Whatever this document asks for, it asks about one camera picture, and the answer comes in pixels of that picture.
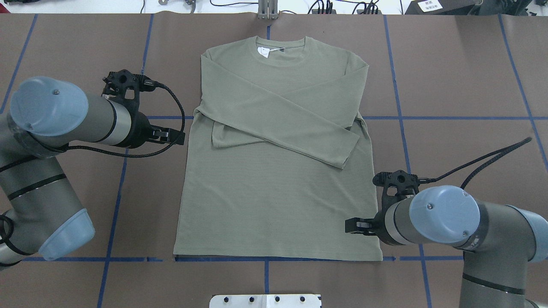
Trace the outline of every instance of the clothing tag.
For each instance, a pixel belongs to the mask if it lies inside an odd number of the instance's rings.
[[[420,6],[420,9],[423,12],[431,12],[439,9],[443,9],[442,5],[439,3],[439,0],[427,0],[417,3]]]
[[[282,48],[275,48],[275,49],[270,49],[270,48],[266,48],[266,47],[257,47],[257,51],[262,55],[264,56],[265,58],[268,58],[269,55],[270,55],[270,52],[274,52],[276,50],[280,50],[280,51],[284,51],[285,47],[282,47]]]
[[[259,54],[261,54],[263,57],[268,58],[270,54],[270,48],[266,47],[257,47],[257,51]]]

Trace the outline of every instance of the shirt sleeve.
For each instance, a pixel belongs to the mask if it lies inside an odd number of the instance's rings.
[[[203,55],[202,102],[196,110],[216,122],[341,169],[359,139]]]

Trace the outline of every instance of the blue tape line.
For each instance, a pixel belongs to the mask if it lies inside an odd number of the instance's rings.
[[[452,117],[452,116],[364,116],[365,120],[529,120],[529,117]],[[548,117],[533,117],[535,120],[546,120]]]
[[[107,248],[106,252],[106,260],[105,260],[105,267],[103,268],[103,275],[101,279],[101,288],[99,289],[99,298],[97,300],[97,308],[101,308],[102,306],[102,299],[105,294],[105,286],[106,286],[106,278],[109,273],[109,264],[110,264],[110,254],[112,252],[112,243],[114,242],[114,234],[116,231],[116,222],[118,221],[118,211],[120,209],[120,201],[122,200],[122,186],[125,181],[125,170],[128,165],[128,158],[124,158],[124,164],[122,165],[122,175],[120,176],[120,183],[118,185],[118,195],[116,197],[116,206],[114,207],[114,215],[112,217],[112,226],[110,228],[110,237],[109,237],[109,246]]]
[[[147,116],[148,119],[181,119],[181,116]],[[529,120],[529,117],[436,117],[436,116],[401,116],[403,120]],[[194,116],[185,116],[192,120]],[[364,116],[364,120],[399,120],[399,116]],[[548,120],[548,117],[533,117],[535,120]]]
[[[419,244],[420,267],[423,270],[424,291],[426,292],[426,304],[428,308],[432,308],[432,297],[430,295],[430,284],[428,283],[428,272],[426,271],[426,258],[424,257],[424,248]]]
[[[388,56],[390,59],[390,69],[392,71],[392,82],[394,85],[394,95],[396,97],[396,106],[398,108],[398,120],[399,120],[399,129],[402,134],[402,144],[403,144],[403,153],[405,155],[406,159],[406,166],[407,166],[407,173],[411,173],[411,164],[409,162],[409,152],[407,150],[407,140],[406,140],[406,134],[403,127],[403,116],[402,116],[402,108],[399,101],[399,91],[398,91],[398,84],[396,82],[396,69],[394,68],[394,59],[392,55],[392,45],[390,44],[390,32],[388,28],[388,19],[386,18],[386,15],[383,15],[384,19],[384,30],[386,32],[386,44],[388,46]],[[423,280],[424,280],[424,289],[426,292],[426,303],[428,305],[428,308],[432,308],[432,299],[430,297],[430,286],[428,284],[428,274],[426,271],[426,261],[424,260],[424,251],[423,251],[423,245],[419,245],[419,252],[420,256],[422,257],[420,263],[421,267],[423,269]]]
[[[411,166],[409,164],[409,153],[407,151],[406,134],[405,134],[405,129],[403,128],[402,108],[399,103],[398,84],[396,82],[396,69],[394,68],[394,58],[392,56],[392,45],[390,44],[390,33],[388,29],[388,19],[386,18],[386,15],[383,15],[383,19],[384,19],[384,30],[386,32],[386,44],[388,45],[388,57],[390,59],[390,70],[392,71],[392,83],[394,86],[394,95],[396,97],[396,106],[398,108],[399,129],[402,134],[403,153],[406,157],[407,172],[411,173]]]
[[[152,22],[154,21],[154,14],[150,14],[149,32],[146,35],[145,52],[142,55],[142,68],[141,74],[145,73],[146,56],[149,53],[150,33],[152,32]]]
[[[123,256],[123,257],[114,257],[110,258],[109,262],[145,262],[145,257],[131,257],[131,256]]]
[[[393,256],[383,258],[383,261],[394,261]],[[333,259],[313,259],[313,258],[286,258],[282,256],[204,256],[204,257],[186,257],[176,256],[175,262],[300,262],[300,261],[322,261],[322,262],[363,262],[363,261],[345,261]]]
[[[265,294],[270,294],[269,267],[270,267],[269,262],[265,261]]]
[[[23,49],[21,50],[21,53],[19,54],[19,59],[17,60],[17,64],[15,65],[12,78],[9,81],[8,90],[5,93],[4,101],[2,102],[2,107],[0,107],[0,114],[4,113],[5,106],[8,103],[9,93],[12,91],[12,86],[13,86],[13,83],[15,82],[17,71],[19,70],[19,66],[21,65],[21,60],[23,59],[23,56],[25,55],[25,51],[27,50],[28,42],[31,39],[32,30],[34,30],[34,26],[36,24],[37,19],[38,19],[38,14],[35,14],[35,17],[32,19],[31,27],[28,30],[27,39],[25,40],[25,44],[23,45]]]
[[[105,262],[106,258],[93,256],[65,256],[53,261],[46,261],[41,256],[30,256],[22,259],[23,262]]]
[[[161,120],[180,120],[181,116],[147,116],[149,120],[161,119]],[[192,120],[194,116],[185,116],[185,120]]]
[[[527,114],[529,115],[529,120],[531,121],[531,126],[533,127],[533,131],[535,132],[536,143],[539,145],[540,154],[542,155],[543,161],[544,161],[544,167],[546,168],[546,171],[548,171],[548,159],[546,159],[546,153],[544,152],[543,144],[540,141],[539,132],[536,129],[536,124],[535,124],[535,121],[533,120],[533,114],[531,113],[529,102],[527,101],[527,97],[525,96],[525,91],[523,90],[523,85],[521,84],[520,75],[517,72],[516,64],[514,63],[514,60],[512,57],[512,52],[510,51],[510,45],[508,45],[508,39],[506,38],[506,30],[504,29],[503,16],[501,14],[499,14],[499,24],[500,24],[500,31],[503,34],[504,44],[506,45],[506,52],[508,52],[508,58],[510,59],[512,70],[514,72],[514,75],[516,76],[517,85],[520,89],[521,97],[523,99],[523,103],[525,104],[525,109],[527,110]]]
[[[462,261],[461,255],[401,256],[400,261]]]

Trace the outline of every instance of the metal stand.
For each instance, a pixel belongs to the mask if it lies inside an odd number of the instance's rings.
[[[259,19],[278,19],[278,0],[259,0]]]

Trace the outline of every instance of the white sign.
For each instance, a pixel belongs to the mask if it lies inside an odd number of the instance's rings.
[[[439,3],[438,0],[427,0],[417,3],[420,6],[420,9],[423,10],[423,12],[431,12],[435,10],[443,9],[442,5]]]

